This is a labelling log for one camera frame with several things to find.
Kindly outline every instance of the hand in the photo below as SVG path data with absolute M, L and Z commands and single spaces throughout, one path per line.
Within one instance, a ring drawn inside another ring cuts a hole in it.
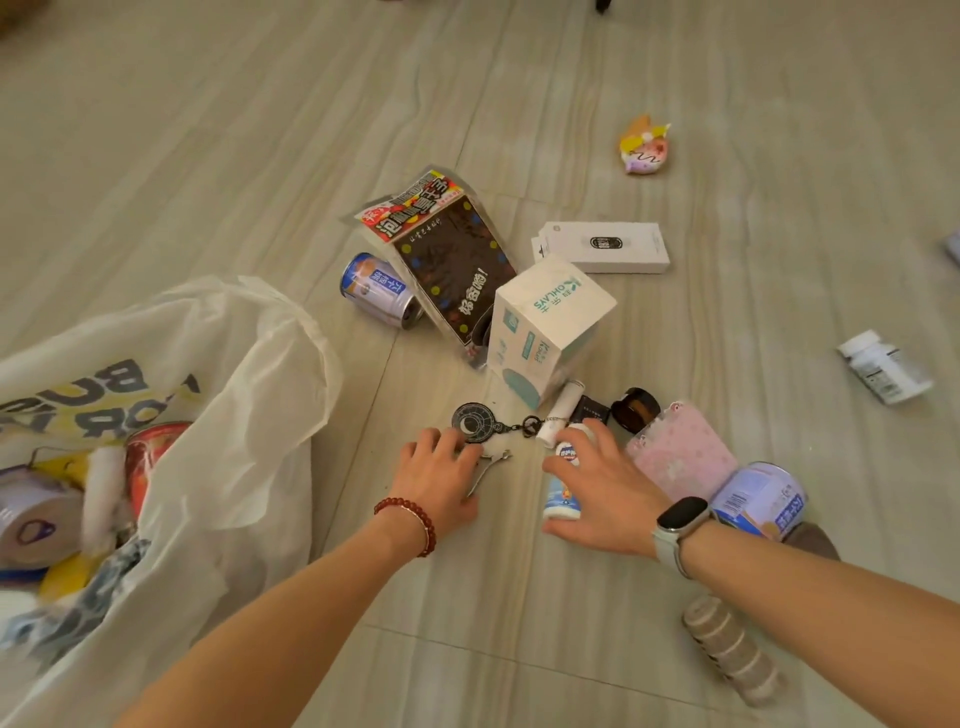
M 584 425 L 596 435 L 596 445 L 579 429 L 557 435 L 557 442 L 568 442 L 577 450 L 579 468 L 560 455 L 543 461 L 543 469 L 562 480 L 580 501 L 580 519 L 544 521 L 543 532 L 587 548 L 653 558 L 653 531 L 657 517 L 670 507 L 670 498 L 636 468 L 603 423 L 584 420 Z
M 446 429 L 443 435 L 434 427 L 421 430 L 416 443 L 407 443 L 400 450 L 394 484 L 390 488 L 390 497 L 412 500 L 426 512 L 438 542 L 477 517 L 477 497 L 466 495 L 483 446 L 464 448 L 465 437 L 454 427 Z M 380 513 L 395 510 L 399 509 L 385 508 Z M 423 536 L 418 519 L 412 514 L 406 515 L 412 527 Z

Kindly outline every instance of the pink notebook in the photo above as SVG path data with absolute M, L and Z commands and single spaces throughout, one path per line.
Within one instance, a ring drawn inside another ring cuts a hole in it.
M 647 477 L 673 500 L 710 500 L 739 467 L 700 410 L 675 401 L 626 448 Z

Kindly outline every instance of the red beaded bracelet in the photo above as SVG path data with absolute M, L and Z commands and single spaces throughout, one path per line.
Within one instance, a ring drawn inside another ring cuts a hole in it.
M 433 522 L 430 521 L 430 517 L 426 515 L 426 511 L 412 500 L 406 500 L 401 497 L 385 497 L 373 507 L 373 514 L 378 514 L 388 505 L 399 506 L 405 511 L 410 511 L 420 519 L 420 523 L 423 524 L 423 532 L 426 534 L 426 547 L 417 555 L 419 558 L 422 558 L 433 553 L 433 549 L 437 547 L 437 533 L 433 530 Z

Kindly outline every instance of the white product box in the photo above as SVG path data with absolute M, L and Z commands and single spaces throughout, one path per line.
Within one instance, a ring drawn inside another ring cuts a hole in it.
M 662 273 L 670 265 L 657 223 L 550 222 L 532 243 L 535 262 L 558 255 L 584 273 Z
M 616 299 L 551 256 L 496 289 L 487 365 L 537 409 L 589 349 Z

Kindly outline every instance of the red can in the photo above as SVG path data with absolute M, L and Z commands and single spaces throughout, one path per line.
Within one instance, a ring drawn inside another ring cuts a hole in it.
M 156 461 L 177 442 L 177 438 L 190 425 L 192 423 L 184 422 L 150 425 L 137 430 L 127 438 L 127 457 L 125 460 L 127 490 L 130 493 L 133 515 L 136 518 L 140 518 L 143 499 L 147 496 L 147 488 L 150 486 L 150 479 L 154 475 Z

